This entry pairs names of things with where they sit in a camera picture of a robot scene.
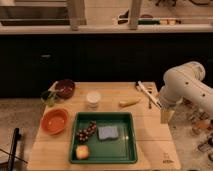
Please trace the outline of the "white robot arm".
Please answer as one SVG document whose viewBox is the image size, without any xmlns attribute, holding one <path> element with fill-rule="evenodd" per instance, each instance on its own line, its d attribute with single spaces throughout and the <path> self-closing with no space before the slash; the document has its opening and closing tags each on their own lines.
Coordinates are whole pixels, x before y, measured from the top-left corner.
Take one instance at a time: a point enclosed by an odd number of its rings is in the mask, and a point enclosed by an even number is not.
<svg viewBox="0 0 213 171">
<path fill-rule="evenodd" d="M 196 61 L 173 67 L 164 73 L 164 86 L 158 99 L 161 104 L 161 122 L 170 120 L 178 102 L 187 99 L 213 117 L 213 88 L 202 82 L 205 68 Z"/>
</svg>

